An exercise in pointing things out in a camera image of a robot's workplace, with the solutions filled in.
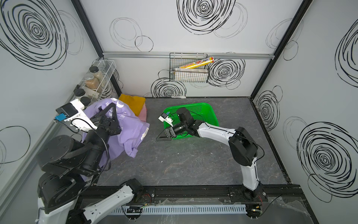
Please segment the green plastic basket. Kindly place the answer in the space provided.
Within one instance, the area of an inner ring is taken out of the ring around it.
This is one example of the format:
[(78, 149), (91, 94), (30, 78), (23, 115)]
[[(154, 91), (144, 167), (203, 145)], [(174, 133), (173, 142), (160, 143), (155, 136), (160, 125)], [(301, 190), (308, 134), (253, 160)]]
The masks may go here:
[(187, 105), (171, 106), (166, 108), (163, 113), (165, 113), (169, 118), (172, 119), (173, 125), (180, 123), (179, 116), (176, 112), (182, 107), (185, 107), (188, 111), (190, 111), (190, 114), (193, 116), (194, 119), (203, 120), (213, 126), (219, 126), (219, 121), (215, 115), (215, 112), (212, 106), (208, 103), (193, 103)]

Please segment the purple t-shirt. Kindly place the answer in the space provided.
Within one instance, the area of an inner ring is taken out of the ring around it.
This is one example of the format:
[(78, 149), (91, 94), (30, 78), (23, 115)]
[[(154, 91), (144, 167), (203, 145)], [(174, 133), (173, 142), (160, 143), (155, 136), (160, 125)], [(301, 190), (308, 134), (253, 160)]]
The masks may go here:
[(109, 104), (116, 105), (116, 114), (121, 128), (119, 135), (111, 136), (109, 138), (109, 155), (110, 159), (114, 160), (125, 152), (129, 157), (136, 157), (138, 147), (146, 137), (150, 124), (141, 121), (134, 112), (124, 102), (115, 99), (103, 99), (95, 102), (84, 110), (84, 113), (89, 117), (93, 117), (100, 111), (104, 110)]

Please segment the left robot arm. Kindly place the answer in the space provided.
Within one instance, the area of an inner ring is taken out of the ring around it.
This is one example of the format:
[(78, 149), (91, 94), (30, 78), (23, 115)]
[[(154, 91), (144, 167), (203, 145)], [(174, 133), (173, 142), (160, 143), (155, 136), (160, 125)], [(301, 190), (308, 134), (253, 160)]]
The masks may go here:
[(82, 209), (76, 209), (80, 195), (94, 183), (104, 167), (102, 156), (109, 155), (108, 141), (121, 133), (117, 106), (110, 103), (89, 118), (84, 105), (73, 100), (57, 109), (56, 121), (70, 121), (86, 132), (83, 142), (67, 135), (53, 138), (36, 156), (43, 175), (38, 182), (38, 224), (96, 224), (116, 208), (140, 200), (144, 188), (136, 179), (130, 179), (103, 200)]

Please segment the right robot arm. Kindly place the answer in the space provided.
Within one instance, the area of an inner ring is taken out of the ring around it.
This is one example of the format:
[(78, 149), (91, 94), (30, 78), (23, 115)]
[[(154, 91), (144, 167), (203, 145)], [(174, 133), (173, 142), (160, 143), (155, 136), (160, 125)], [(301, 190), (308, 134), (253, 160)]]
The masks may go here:
[(176, 112), (179, 123), (173, 124), (169, 113), (163, 113), (159, 120), (169, 124), (156, 138), (156, 141), (171, 141), (186, 132), (191, 136), (212, 139), (229, 146), (233, 159), (240, 165), (243, 176), (242, 196), (253, 201), (259, 197), (257, 189), (259, 178), (257, 174), (257, 145), (248, 131), (239, 127), (228, 129), (208, 124), (199, 119), (194, 119), (192, 113), (185, 107), (181, 107)]

